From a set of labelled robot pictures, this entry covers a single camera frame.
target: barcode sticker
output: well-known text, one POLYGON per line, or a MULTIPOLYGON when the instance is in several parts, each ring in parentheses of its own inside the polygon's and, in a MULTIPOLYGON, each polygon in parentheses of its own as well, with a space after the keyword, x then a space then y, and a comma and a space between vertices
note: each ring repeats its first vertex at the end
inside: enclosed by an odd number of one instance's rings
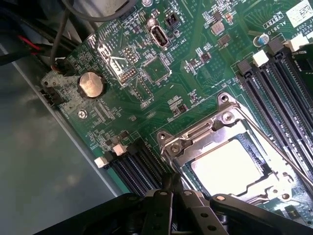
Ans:
POLYGON ((313 16, 313 10, 308 0, 303 0, 286 12, 292 26, 296 28, 313 16))

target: cpu socket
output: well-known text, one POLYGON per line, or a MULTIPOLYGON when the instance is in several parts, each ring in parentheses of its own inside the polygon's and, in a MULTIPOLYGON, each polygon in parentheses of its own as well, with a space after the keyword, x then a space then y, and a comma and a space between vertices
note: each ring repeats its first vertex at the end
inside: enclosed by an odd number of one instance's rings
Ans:
POLYGON ((290 167, 249 124, 256 123, 249 110, 228 93, 217 101, 216 113, 178 135, 157 133, 162 158, 183 175, 187 188, 209 195, 229 194, 255 205, 292 197, 290 167))

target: motherboard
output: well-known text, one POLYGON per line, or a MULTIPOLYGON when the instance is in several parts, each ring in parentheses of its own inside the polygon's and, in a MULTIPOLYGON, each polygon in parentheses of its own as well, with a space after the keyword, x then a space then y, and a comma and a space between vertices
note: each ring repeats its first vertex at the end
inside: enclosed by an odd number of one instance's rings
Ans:
POLYGON ((311 0, 142 0, 103 24, 43 80, 124 192, 179 172, 313 226, 311 0), (266 135, 258 133, 256 123, 266 135))

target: green circuit board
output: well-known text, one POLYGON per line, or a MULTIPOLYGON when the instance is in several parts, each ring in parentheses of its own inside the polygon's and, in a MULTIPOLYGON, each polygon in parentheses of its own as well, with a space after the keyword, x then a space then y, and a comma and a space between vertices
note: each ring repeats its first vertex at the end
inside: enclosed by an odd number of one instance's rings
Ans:
MULTIPOLYGON (((43 85, 53 87, 65 100, 58 108, 95 158, 112 150, 114 143, 128 145, 138 138, 158 155, 156 133, 177 134, 213 113, 221 92, 248 107, 265 128, 236 76, 237 64, 243 59, 251 62, 253 54, 267 50, 253 43, 263 33, 282 42, 302 33, 311 41, 313 1, 305 0, 297 7, 300 2, 155 0, 144 7, 138 1, 126 20, 103 24, 68 57, 77 76, 52 71, 43 85), (175 26, 166 21, 172 15, 175 26), (165 47, 157 45, 149 33, 151 18, 168 38, 165 47), (217 22, 222 25, 212 28, 217 22), (79 77, 88 71, 102 74, 107 81, 105 94, 97 99, 77 92, 79 77), (79 118, 80 110, 87 112, 86 119, 79 118), (124 131, 129 136, 118 139, 124 131)), ((306 220, 313 220, 313 212, 307 210, 312 202, 301 186, 297 191, 302 198, 299 211, 306 220)), ((275 205, 269 205, 273 211, 275 205)))

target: usb port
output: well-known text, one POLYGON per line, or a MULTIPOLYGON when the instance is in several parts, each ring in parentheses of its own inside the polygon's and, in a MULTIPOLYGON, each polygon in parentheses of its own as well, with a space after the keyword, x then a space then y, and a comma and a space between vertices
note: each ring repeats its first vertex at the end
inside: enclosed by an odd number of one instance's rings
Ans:
POLYGON ((169 40, 160 26, 153 26, 150 33, 160 47, 166 47, 169 44, 169 40))

